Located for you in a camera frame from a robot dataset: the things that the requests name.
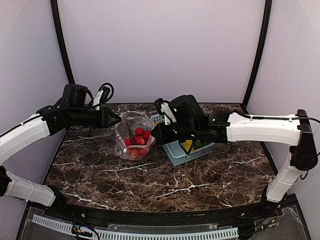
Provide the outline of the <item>yellow corn cob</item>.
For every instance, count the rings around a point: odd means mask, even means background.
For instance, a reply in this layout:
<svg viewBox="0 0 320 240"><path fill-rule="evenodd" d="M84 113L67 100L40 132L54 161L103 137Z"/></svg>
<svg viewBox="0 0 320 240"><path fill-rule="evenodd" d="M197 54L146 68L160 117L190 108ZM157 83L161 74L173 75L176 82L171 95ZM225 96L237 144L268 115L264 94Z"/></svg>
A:
<svg viewBox="0 0 320 240"><path fill-rule="evenodd" d="M191 153L194 150L194 141L193 140L186 140L183 143L183 148L187 153Z"/></svg>

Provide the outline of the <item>red lychee bunch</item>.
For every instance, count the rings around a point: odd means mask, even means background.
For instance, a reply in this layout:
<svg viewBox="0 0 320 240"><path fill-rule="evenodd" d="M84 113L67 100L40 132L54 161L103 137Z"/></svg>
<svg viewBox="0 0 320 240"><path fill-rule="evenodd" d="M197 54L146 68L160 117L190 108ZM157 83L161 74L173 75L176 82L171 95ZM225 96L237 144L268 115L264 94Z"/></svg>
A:
<svg viewBox="0 0 320 240"><path fill-rule="evenodd" d="M143 127L133 129L128 123L126 123L126 128L128 133L128 137L124 140L126 153L129 154L132 159L143 158L150 151L151 132L145 130Z"/></svg>

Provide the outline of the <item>clear zip top bag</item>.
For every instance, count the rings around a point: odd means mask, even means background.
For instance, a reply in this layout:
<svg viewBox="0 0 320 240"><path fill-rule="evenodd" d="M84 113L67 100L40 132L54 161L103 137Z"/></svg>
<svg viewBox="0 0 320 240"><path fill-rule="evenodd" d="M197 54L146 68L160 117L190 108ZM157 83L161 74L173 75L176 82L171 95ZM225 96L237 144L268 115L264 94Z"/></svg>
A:
<svg viewBox="0 0 320 240"><path fill-rule="evenodd" d="M114 128L115 155L133 161L144 158L155 143L155 138L151 136L155 123L145 111L126 111L119 116L121 122Z"/></svg>

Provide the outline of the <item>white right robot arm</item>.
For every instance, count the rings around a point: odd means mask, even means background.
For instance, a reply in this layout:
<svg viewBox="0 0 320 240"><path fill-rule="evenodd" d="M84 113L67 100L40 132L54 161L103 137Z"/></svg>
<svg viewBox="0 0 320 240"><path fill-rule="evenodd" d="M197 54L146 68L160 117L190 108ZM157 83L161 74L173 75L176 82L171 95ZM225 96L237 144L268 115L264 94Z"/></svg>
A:
<svg viewBox="0 0 320 240"><path fill-rule="evenodd" d="M212 112L205 115L193 95L181 95L172 101L155 102L157 112L164 116L151 131L158 145L171 142L201 141L204 143L235 143L242 141L278 143L289 146L284 165L267 186L265 200L280 202L285 193L318 164L314 134L307 112L271 116L238 112Z"/></svg>

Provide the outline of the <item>light blue plastic basket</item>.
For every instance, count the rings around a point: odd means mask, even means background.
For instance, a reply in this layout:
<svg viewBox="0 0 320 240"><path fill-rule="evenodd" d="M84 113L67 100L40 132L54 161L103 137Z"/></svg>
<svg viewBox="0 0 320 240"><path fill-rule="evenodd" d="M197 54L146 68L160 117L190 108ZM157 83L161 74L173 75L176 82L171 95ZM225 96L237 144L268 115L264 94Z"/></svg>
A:
<svg viewBox="0 0 320 240"><path fill-rule="evenodd" d="M161 146L166 152L172 165L176 167L209 154L214 143L205 144L198 149L192 150L189 154L185 153L182 149L182 145L178 141L162 144Z"/></svg>

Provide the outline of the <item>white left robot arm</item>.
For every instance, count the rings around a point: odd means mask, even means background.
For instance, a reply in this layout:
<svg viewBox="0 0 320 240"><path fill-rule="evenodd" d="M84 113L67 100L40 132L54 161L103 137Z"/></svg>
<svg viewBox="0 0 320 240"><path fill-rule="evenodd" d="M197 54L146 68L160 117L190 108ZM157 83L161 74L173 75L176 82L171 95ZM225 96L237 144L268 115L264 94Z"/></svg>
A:
<svg viewBox="0 0 320 240"><path fill-rule="evenodd" d="M8 171L4 164L31 144L71 127L107 129L121 122L121 117L105 104L113 97L114 87L104 83L93 95L83 85L67 84L62 97L39 109L25 121L0 135L0 195L51 207L65 202L55 187L37 184Z"/></svg>

